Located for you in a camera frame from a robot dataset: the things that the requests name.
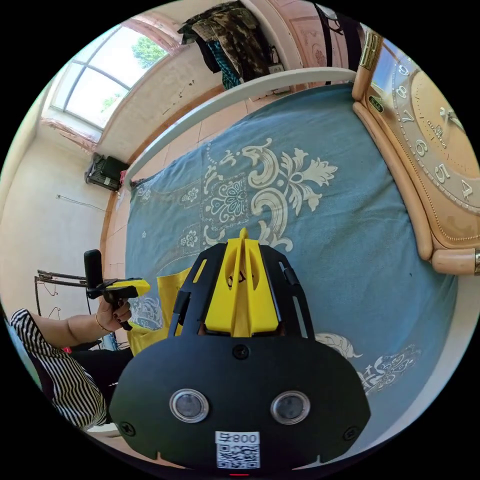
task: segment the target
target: clock numeral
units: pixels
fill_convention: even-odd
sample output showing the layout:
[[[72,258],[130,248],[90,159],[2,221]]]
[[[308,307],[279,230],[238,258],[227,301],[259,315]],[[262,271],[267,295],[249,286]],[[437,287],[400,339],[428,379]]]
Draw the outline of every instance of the clock numeral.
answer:
[[[469,196],[474,192],[472,190],[472,187],[465,181],[465,180],[462,180],[461,181],[461,186],[463,187],[462,189],[462,192],[463,192],[463,198],[465,200],[468,200],[469,199]]]
[[[447,169],[445,168],[445,165],[443,163],[435,167],[435,176],[441,184],[445,182],[445,179],[450,178],[450,175],[447,172]]]
[[[423,140],[417,140],[415,142],[415,150],[421,157],[423,157],[425,155],[425,152],[429,151],[429,148]]]
[[[407,98],[407,89],[406,89],[403,85],[400,85],[400,86],[396,89],[396,94],[397,94],[399,97],[402,97],[403,99],[406,99],[406,98]]]
[[[408,75],[409,75],[410,72],[408,71],[408,69],[407,69],[406,66],[400,65],[400,66],[398,67],[398,73],[399,73],[399,74],[402,74],[402,75],[405,75],[406,77],[408,77]]]
[[[408,110],[404,110],[403,113],[406,115],[406,118],[402,118],[401,121],[402,122],[413,122],[414,121],[414,118],[412,117],[412,115],[410,115],[410,113],[408,112]]]

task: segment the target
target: hand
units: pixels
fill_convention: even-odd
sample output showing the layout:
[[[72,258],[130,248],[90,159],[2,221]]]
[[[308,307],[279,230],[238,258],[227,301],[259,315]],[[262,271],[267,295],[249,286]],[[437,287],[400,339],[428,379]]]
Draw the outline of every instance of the hand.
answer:
[[[121,328],[121,323],[126,322],[132,317],[132,312],[130,311],[130,304],[127,301],[121,300],[120,308],[113,311],[113,307],[108,303],[103,297],[100,300],[100,305],[96,312],[96,319],[101,327],[105,330],[110,330],[115,332]]]

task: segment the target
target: blue bedspread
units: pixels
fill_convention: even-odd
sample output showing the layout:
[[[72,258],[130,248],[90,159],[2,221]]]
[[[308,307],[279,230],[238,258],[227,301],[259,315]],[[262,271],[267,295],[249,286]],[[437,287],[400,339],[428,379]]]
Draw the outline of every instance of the blue bedspread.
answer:
[[[358,453],[409,407],[443,349],[457,280],[420,260],[409,216],[349,85],[279,99],[133,191],[126,274],[156,277],[247,227],[305,290],[317,339],[358,371],[372,418]],[[133,321],[162,325],[155,288]],[[322,382],[321,378],[312,381]]]

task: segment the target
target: striped shirt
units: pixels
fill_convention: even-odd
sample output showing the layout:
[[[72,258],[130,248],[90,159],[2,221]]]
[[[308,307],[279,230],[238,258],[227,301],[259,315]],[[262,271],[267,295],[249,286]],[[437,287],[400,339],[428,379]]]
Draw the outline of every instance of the striped shirt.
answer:
[[[107,404],[85,369],[44,339],[28,310],[15,312],[9,323],[38,371],[43,392],[58,413],[82,430],[105,424]]]

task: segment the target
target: bed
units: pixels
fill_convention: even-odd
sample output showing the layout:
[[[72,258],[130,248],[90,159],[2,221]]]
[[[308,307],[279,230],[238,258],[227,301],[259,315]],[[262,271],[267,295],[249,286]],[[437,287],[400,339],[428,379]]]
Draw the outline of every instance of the bed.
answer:
[[[243,84],[172,125],[125,176],[127,277],[156,286],[244,227],[287,255],[317,340],[353,364],[370,404],[371,420],[346,457],[397,434],[436,398],[475,329],[479,305],[466,299],[480,281],[436,273],[418,257],[395,182],[352,111],[354,78],[305,68]],[[156,153],[209,115],[315,81],[344,83],[281,98],[131,186]],[[155,288],[131,304],[134,324],[163,327]]]

